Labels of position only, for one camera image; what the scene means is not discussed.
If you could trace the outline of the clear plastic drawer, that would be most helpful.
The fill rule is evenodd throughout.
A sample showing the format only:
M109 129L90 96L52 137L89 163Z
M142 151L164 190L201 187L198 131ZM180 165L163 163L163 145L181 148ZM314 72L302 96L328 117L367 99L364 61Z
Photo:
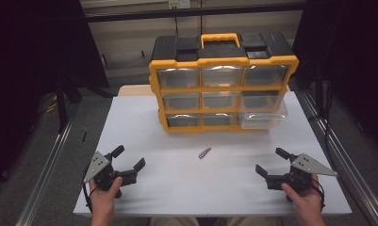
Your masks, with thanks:
M248 100L240 103L237 124L246 130L269 130L288 117L286 104Z

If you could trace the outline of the black curtain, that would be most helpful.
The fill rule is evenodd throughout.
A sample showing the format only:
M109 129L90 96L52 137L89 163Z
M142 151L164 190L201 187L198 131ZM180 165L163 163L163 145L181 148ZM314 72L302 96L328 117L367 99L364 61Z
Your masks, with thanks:
M106 88L107 76L80 0L0 0L0 180L57 89Z
M378 145L378 0L305 0L293 51L297 86L326 76Z

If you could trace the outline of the person's beige trouser leg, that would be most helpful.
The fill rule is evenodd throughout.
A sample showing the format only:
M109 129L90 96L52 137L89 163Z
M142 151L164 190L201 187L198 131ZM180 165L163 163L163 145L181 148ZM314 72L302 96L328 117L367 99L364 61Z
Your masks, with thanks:
M226 221L226 226L281 226L278 218L233 217Z
M196 218L152 218L150 226L200 226Z

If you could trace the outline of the white wall outlet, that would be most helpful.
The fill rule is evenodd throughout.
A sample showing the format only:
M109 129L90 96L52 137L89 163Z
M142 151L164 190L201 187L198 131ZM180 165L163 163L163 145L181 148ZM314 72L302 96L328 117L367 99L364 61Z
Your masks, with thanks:
M169 9L190 8L190 0L168 0Z

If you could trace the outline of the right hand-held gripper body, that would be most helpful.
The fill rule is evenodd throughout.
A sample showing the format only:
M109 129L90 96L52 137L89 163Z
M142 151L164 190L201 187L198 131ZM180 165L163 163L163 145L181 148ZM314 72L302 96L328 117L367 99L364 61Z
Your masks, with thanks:
M283 175L269 175L266 178L267 188L281 190L281 184L290 185L297 193L303 192L312 186L312 175L321 174L338 176L338 173L329 169L311 156L302 153L291 153L289 173Z

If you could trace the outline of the set of clear drawers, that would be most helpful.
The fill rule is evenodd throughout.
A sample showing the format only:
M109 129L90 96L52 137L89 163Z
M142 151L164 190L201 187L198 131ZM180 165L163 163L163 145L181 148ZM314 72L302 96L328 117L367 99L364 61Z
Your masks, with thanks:
M242 101L284 101L287 65L160 69L159 119L169 131L245 131L237 124Z

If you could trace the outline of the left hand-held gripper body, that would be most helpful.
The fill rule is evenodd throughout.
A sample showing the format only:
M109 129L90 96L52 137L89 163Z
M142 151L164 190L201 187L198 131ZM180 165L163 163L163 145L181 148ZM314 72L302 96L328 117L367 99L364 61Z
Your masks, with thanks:
M111 153L103 155L96 151L91 158L86 172L84 173L83 183L88 183L91 179L103 190L109 190L117 177L122 177L122 186L129 186L137 182L138 173L134 169L117 171L112 166L114 158Z

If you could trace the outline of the yellow and black drawer cabinet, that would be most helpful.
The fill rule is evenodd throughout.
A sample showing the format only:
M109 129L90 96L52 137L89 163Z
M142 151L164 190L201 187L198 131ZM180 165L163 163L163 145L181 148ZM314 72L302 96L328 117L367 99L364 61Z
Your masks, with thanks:
M287 65L283 80L285 94L288 81L296 72L299 59L294 55L288 42L280 32L241 35L238 33L203 34L199 37L160 36L156 39L149 63L149 82L156 96L159 119L159 84L156 72L170 68L204 68L211 66L272 66ZM207 131L188 130L168 133L198 133Z

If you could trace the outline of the black horizontal bar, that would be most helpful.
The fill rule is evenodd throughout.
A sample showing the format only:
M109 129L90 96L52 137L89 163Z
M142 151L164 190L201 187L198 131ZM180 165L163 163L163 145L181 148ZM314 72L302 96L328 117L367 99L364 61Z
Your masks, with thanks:
M242 13L261 13L302 10L306 2L294 2L285 4L250 5L236 7L217 7L217 8L184 8L184 9L162 9L154 11L139 11L126 13L102 13L89 14L82 18L87 23L114 22L114 21L133 21L146 19L163 19L178 17L194 17L207 15L223 14L242 14Z

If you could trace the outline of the person's left hand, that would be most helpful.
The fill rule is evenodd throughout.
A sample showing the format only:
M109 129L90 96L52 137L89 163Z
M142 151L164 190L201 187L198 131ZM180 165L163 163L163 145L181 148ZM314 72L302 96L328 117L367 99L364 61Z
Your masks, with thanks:
M97 187L97 184L93 179L90 180L90 200L92 206L92 214L96 218L111 219L114 217L115 196L120 190L122 182L123 178L117 177L111 185L111 188L108 191L104 191Z

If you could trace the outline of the person's right hand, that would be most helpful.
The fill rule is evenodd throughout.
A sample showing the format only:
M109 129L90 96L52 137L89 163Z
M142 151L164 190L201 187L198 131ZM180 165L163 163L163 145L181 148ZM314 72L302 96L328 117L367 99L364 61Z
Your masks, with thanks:
M319 178L317 174L312 175L312 186L302 194L298 194L288 184L282 183L281 187L294 202L298 218L310 221L321 216L321 197L318 192Z

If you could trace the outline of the black metal stand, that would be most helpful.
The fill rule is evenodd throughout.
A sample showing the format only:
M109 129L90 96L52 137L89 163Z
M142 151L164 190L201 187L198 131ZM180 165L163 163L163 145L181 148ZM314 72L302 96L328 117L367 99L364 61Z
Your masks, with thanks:
M56 97L58 104L58 117L59 117L59 129L61 133L68 123L67 110L65 105L65 99L73 104L78 104L82 100L82 95L78 90L77 80L71 76L59 75L56 84Z

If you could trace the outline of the aluminium floor rail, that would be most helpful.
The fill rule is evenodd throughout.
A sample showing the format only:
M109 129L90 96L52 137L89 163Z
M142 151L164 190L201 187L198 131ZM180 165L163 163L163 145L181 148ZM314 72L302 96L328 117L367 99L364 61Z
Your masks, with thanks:
M24 208L19 216L15 226L31 226L36 216L36 213L40 207L44 193L49 185L51 177L54 172L55 165L59 159L59 156L63 150L66 140L72 129L74 120L80 108L80 104L72 105L69 119L66 121L66 125L58 134L55 144L53 145L49 156L45 162L45 165L41 171L40 177L34 186Z
M333 154L340 163L340 166L349 177L354 189L360 196L362 203L370 213L373 221L378 226L378 198L372 191L367 181L362 177L355 163L350 158L345 148L339 141L335 131L329 125L328 120L322 118L316 108L316 101L311 94L306 91L300 91L298 96L305 102L307 109L311 112L312 121L315 121L323 133L325 144L329 154Z

